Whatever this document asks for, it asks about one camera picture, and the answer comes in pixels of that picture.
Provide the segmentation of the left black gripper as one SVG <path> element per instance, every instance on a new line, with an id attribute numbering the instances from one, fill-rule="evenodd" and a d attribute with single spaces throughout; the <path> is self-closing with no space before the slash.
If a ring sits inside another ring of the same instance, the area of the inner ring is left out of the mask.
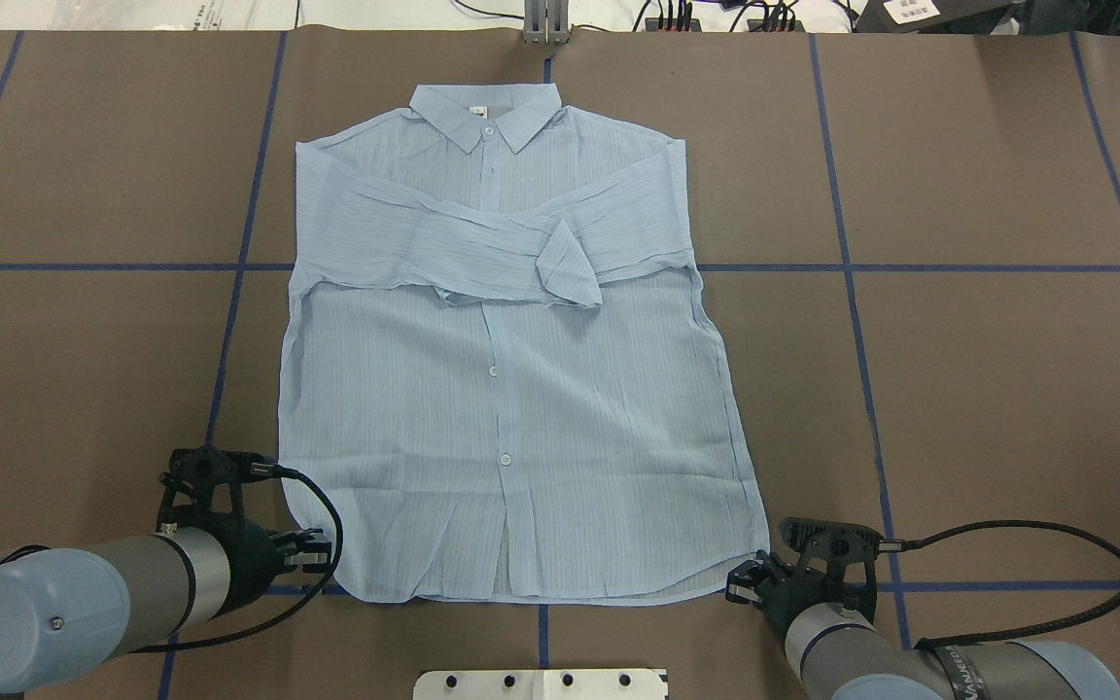
<path id="1" fill-rule="evenodd" d="M 221 545 L 228 562 L 222 609 L 240 609 L 258 601 L 276 577 L 333 571 L 334 545 L 323 529 L 276 531 L 249 519 L 221 515 Z"/>

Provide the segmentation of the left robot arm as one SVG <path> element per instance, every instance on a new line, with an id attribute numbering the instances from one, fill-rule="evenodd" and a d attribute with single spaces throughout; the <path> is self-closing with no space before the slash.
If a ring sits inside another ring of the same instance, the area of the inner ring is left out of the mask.
<path id="1" fill-rule="evenodd" d="M 175 633 L 258 601 L 276 578 L 328 575 L 320 529 L 249 521 L 165 523 L 88 548 L 0 552 L 0 699 L 85 676 L 108 661 L 165 652 Z"/>

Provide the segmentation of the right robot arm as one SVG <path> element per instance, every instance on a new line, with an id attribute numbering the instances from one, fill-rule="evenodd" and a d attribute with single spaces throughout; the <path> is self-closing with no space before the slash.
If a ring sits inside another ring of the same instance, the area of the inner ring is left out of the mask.
<path id="1" fill-rule="evenodd" d="M 846 580 L 853 563 L 759 552 L 727 576 L 725 598 L 760 612 L 809 699 L 1120 699 L 1111 670 L 1071 643 L 894 646 L 872 624 L 875 577 Z"/>

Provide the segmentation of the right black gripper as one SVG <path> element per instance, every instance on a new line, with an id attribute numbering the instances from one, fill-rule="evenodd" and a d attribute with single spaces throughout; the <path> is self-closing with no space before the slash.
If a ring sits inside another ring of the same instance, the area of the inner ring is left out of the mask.
<path id="1" fill-rule="evenodd" d="M 877 612 L 875 581 L 867 586 L 849 584 L 846 569 L 832 563 L 827 563 L 823 572 L 812 567 L 800 569 L 777 554 L 757 550 L 725 578 L 725 601 L 759 606 L 774 633 L 786 633 L 797 616 L 825 603 L 839 603 L 872 623 Z"/>

